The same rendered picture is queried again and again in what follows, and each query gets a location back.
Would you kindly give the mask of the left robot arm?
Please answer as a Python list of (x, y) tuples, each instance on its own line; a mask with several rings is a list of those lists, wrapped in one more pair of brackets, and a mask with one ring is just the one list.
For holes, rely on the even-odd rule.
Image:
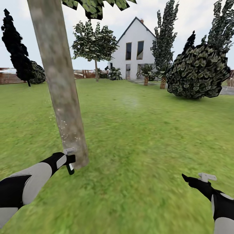
[(0, 229), (24, 205), (32, 203), (48, 179), (63, 165), (76, 162), (77, 148), (64, 149), (0, 181)]

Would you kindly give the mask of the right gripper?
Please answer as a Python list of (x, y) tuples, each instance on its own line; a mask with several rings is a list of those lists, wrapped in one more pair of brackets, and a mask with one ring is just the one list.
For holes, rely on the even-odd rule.
[(207, 186), (211, 187), (211, 182), (209, 182), (209, 181), (203, 182), (203, 181), (199, 180), (198, 178), (194, 178), (194, 177), (189, 178), (189, 177), (185, 176), (184, 174), (182, 174), (182, 176), (186, 182), (189, 181), (190, 187), (197, 188), (203, 195), (204, 195), (204, 193), (203, 193), (204, 188)]

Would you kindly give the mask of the pesticide atomizer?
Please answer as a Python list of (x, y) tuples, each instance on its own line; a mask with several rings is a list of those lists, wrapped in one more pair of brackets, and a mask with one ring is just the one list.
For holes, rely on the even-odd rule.
[(73, 175), (74, 174), (74, 168), (73, 168), (73, 164), (70, 163), (68, 165), (66, 165), (67, 169), (68, 169), (68, 172), (70, 175)]

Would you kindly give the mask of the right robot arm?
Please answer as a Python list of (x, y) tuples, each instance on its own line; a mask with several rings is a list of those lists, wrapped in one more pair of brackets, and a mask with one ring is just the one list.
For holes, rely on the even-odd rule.
[(215, 221), (214, 234), (234, 234), (234, 199), (220, 190), (213, 189), (209, 180), (217, 180), (215, 175), (199, 173), (199, 178), (187, 177), (182, 174), (189, 186), (197, 188), (205, 195), (212, 205), (212, 214)]

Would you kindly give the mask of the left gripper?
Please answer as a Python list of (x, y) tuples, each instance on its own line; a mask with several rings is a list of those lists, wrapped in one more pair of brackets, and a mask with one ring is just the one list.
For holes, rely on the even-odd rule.
[(68, 165), (68, 164), (74, 163), (74, 162), (76, 162), (76, 156), (75, 156), (75, 154), (67, 156), (67, 162), (65, 163), (65, 165)]

